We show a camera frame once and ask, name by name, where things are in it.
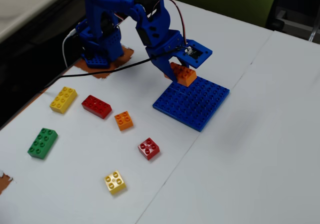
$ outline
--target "robotic arm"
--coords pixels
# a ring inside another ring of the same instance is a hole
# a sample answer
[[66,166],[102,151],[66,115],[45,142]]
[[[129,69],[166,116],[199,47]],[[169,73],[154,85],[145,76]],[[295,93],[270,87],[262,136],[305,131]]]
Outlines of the robotic arm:
[[77,25],[89,67],[108,68],[122,56],[121,32],[115,13],[124,13],[137,22],[136,30],[152,63],[172,81],[177,81],[169,60],[177,57],[183,66],[198,68],[212,51],[179,31],[169,29],[170,15],[164,0],[85,0],[86,19]]

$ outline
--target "orange lego brick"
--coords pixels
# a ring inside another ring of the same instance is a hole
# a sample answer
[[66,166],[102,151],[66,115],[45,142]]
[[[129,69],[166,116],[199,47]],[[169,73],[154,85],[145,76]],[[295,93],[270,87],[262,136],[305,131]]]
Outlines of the orange lego brick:
[[190,84],[193,83],[193,81],[195,81],[195,79],[197,78],[197,74],[194,70],[181,66],[177,63],[171,63],[170,64],[174,75],[176,76],[178,83],[185,86],[185,87],[189,87]]
[[118,115],[115,115],[114,118],[116,120],[116,123],[119,126],[120,131],[123,131],[124,129],[132,127],[134,125],[127,111],[120,113]]

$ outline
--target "green lego brick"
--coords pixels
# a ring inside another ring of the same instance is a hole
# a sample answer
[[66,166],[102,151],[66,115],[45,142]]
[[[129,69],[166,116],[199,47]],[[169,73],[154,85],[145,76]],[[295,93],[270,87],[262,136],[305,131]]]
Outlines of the green lego brick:
[[37,138],[29,148],[29,155],[34,158],[44,159],[57,139],[57,136],[58,134],[55,130],[42,128]]

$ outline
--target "red wire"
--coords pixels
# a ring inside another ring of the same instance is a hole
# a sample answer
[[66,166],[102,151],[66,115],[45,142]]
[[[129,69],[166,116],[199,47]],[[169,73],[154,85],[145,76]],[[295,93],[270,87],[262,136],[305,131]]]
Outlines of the red wire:
[[[156,6],[157,6],[157,4],[160,2],[161,0],[158,0],[158,2],[155,4],[155,6],[153,7],[153,10],[152,10],[152,12],[151,12],[151,15],[150,15],[150,17],[152,16],[152,14],[153,14],[153,12],[154,12],[154,10],[155,10],[155,8],[156,8]],[[178,12],[179,12],[179,15],[180,15],[180,18],[181,18],[181,23],[182,23],[182,30],[183,30],[183,39],[184,39],[184,44],[185,45],[187,45],[187,38],[186,38],[186,28],[185,28],[185,26],[184,26],[184,19],[182,18],[182,14],[181,14],[181,11],[180,11],[180,9],[179,9],[179,7],[178,7],[178,5],[173,1],[173,0],[170,0],[172,3],[174,3],[175,4],[175,6],[176,6],[176,8],[177,8],[177,10],[178,10]]]

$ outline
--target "small red lego brick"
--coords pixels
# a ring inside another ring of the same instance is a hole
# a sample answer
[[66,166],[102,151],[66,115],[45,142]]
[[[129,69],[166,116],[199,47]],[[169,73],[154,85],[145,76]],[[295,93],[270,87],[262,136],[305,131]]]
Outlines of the small red lego brick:
[[85,101],[83,101],[82,106],[85,110],[96,114],[98,117],[104,119],[111,111],[111,106],[92,95],[89,95]]
[[158,152],[160,152],[160,149],[157,144],[155,144],[154,141],[152,141],[151,138],[148,138],[143,143],[141,143],[139,146],[139,151],[150,160],[153,158]]

